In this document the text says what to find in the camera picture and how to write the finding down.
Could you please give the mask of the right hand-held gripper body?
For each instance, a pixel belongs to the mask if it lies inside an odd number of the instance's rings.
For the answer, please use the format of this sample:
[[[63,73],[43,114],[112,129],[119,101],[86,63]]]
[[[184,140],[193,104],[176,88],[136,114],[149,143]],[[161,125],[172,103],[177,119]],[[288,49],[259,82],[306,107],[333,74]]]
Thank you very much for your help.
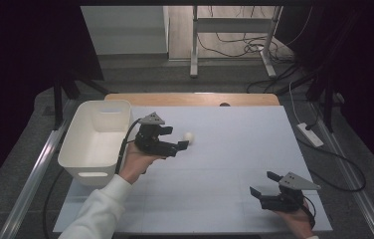
[[[304,190],[320,189],[318,184],[292,172],[281,175],[278,184],[280,189],[278,195],[262,195],[260,202],[263,209],[281,212],[297,211],[303,205]]]

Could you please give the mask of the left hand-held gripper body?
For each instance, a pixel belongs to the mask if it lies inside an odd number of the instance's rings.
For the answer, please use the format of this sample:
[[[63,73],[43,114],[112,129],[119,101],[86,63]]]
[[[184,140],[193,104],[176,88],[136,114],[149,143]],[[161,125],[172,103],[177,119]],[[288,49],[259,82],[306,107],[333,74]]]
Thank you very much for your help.
[[[157,113],[152,113],[140,119],[139,123],[140,127],[134,140],[138,149],[146,154],[164,157],[176,155],[178,151],[176,143],[159,139],[159,128],[165,126],[165,121]]]

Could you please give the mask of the white plastic bin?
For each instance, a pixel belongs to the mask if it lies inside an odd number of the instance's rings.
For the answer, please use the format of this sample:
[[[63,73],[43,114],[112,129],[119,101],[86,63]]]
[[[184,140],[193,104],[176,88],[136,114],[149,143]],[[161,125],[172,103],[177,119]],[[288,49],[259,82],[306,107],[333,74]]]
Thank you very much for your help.
[[[131,123],[131,104],[127,101],[82,103],[62,144],[59,165],[82,185],[107,185]]]

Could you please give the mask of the person's right hand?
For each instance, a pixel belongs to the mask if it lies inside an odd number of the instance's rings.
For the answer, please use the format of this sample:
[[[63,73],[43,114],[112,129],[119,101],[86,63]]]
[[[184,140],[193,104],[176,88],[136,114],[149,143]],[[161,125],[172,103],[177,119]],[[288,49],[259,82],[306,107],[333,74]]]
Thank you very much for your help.
[[[302,209],[294,212],[276,211],[276,215],[284,221],[296,239],[309,239],[314,236],[308,215]]]

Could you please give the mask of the person's left hand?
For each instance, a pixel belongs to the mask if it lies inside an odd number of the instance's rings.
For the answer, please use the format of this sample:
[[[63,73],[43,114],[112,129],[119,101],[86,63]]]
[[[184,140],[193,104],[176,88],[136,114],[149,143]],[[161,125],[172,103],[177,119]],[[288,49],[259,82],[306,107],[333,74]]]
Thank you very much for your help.
[[[164,156],[146,154],[131,142],[126,148],[125,161],[118,175],[133,184],[157,159],[164,159]]]

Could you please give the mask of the white table mat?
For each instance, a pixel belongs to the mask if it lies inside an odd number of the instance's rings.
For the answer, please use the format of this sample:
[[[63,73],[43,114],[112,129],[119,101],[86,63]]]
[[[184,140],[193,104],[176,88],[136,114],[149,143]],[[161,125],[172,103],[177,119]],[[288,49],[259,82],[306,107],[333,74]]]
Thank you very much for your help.
[[[267,194],[278,186],[271,170],[309,172],[282,107],[136,107],[136,117],[157,113],[174,131],[192,132],[187,150],[154,162],[132,185],[115,232],[133,234],[255,234],[286,231],[261,208],[250,186]],[[60,234],[80,210],[64,208]]]

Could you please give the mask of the white power strip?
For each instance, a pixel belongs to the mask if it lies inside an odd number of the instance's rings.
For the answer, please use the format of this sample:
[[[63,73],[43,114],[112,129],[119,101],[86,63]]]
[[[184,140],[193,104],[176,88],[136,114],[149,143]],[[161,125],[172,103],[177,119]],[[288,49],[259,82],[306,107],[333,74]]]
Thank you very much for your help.
[[[297,128],[313,146],[323,146],[323,141],[314,133],[312,129],[307,129],[307,124],[305,122],[299,123]]]

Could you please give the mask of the black stand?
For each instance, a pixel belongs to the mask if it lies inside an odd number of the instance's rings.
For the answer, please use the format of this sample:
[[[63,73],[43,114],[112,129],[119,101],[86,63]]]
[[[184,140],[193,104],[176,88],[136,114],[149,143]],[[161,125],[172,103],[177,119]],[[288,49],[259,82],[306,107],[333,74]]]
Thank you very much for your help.
[[[104,96],[109,94],[109,90],[95,83],[93,80],[88,79],[81,73],[75,70],[69,70],[64,73],[61,77],[54,79],[54,110],[55,110],[55,126],[54,130],[60,128],[64,122],[64,107],[62,93],[65,93],[70,100],[76,100],[81,92],[76,84],[76,81],[80,81],[88,87],[96,90]]]
[[[334,101],[335,90],[333,79],[330,77],[317,77],[306,92],[306,98],[315,102],[322,99],[322,119],[329,132],[333,132],[332,110],[339,103]]]

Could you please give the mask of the white cabinet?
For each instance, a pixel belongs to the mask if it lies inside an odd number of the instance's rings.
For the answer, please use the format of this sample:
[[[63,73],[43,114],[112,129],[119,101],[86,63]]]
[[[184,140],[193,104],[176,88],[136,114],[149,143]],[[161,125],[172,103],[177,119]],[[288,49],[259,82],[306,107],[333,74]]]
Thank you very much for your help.
[[[83,6],[98,55],[167,54],[166,6]]]

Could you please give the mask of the dark curtain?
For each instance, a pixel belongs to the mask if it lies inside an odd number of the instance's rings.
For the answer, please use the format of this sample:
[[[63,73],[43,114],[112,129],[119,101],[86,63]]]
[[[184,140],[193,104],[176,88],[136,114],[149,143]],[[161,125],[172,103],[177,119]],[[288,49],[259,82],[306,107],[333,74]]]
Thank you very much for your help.
[[[326,1],[312,7],[285,6],[276,38],[313,70],[326,61],[350,14],[359,14],[328,73],[343,98],[342,114],[374,154],[374,0]]]
[[[81,0],[0,0],[0,167],[38,93],[57,80],[100,80]]]

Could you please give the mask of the aluminium floor rail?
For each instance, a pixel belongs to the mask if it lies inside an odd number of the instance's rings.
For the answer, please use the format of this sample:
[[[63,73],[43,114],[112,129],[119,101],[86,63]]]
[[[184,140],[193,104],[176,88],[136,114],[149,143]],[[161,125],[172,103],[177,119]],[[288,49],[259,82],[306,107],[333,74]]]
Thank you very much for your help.
[[[367,178],[363,175],[362,170],[358,170],[355,165],[345,161],[346,154],[334,133],[329,132],[324,125],[324,122],[319,115],[320,110],[312,103],[309,103],[308,105],[316,117],[316,125],[319,127],[323,138],[326,140],[329,150],[332,153],[339,155],[337,164],[347,185],[352,189],[360,188],[360,191],[353,192],[353,197],[374,236],[374,203],[366,192],[366,188],[363,188],[363,182],[367,181]]]
[[[76,100],[67,100],[63,109],[64,119],[57,129],[51,131],[39,154],[31,173],[29,174],[8,218],[0,230],[0,239],[14,239],[22,225],[30,205],[38,191],[41,181],[47,171],[54,152],[65,130],[70,125],[72,116],[77,108]]]

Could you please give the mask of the white metal desk frame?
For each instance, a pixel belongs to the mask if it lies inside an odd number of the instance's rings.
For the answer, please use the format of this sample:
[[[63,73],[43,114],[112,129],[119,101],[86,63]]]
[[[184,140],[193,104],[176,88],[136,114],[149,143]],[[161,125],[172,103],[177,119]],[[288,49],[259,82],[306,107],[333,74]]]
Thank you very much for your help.
[[[281,13],[281,6],[276,6],[273,17],[269,18],[199,18],[198,7],[193,6],[193,38],[190,57],[190,76],[198,76],[198,34],[199,33],[266,33],[266,40],[262,47],[258,47],[259,54],[270,79],[277,75],[270,60],[270,45],[276,31]]]

